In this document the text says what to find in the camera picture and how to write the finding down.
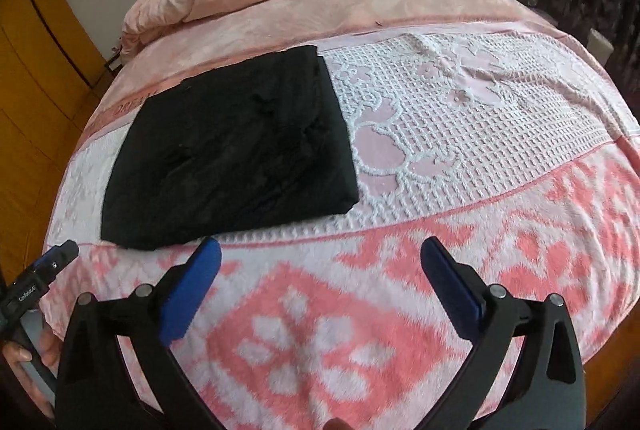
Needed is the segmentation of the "person left hand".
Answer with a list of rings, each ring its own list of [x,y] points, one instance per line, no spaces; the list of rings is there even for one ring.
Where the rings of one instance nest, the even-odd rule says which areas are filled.
[[[40,340],[38,343],[40,358],[43,364],[49,367],[52,372],[58,370],[58,362],[60,361],[62,340],[52,332],[48,324],[44,324]],[[18,382],[21,384],[25,392],[29,395],[32,402],[40,409],[48,419],[54,419],[53,406],[47,401],[47,398],[34,384],[34,381],[26,374],[23,367],[24,363],[32,360],[32,353],[15,342],[6,342],[3,344],[2,354],[8,362],[12,372]]]

